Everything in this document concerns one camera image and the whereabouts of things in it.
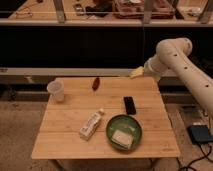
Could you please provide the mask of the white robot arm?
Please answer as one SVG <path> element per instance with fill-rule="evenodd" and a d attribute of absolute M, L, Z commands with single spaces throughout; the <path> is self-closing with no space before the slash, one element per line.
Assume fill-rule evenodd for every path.
<path fill-rule="evenodd" d="M 170 69 L 213 118 L 213 79 L 188 59 L 192 48 L 188 38 L 164 39 L 157 44 L 155 55 L 143 66 L 134 69 L 129 76 L 152 76 L 159 80 Z"/>

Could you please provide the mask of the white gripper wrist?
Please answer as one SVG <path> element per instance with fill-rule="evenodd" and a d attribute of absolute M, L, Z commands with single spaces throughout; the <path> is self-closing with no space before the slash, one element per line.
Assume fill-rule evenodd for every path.
<path fill-rule="evenodd" d="M 149 58 L 145 64 L 144 68 L 142 66 L 134 69 L 130 74 L 130 78 L 136 78 L 138 76 L 148 76 L 153 77 L 155 81 L 159 81 L 161 76 L 165 73 L 168 67 L 163 64 L 157 56 Z"/>

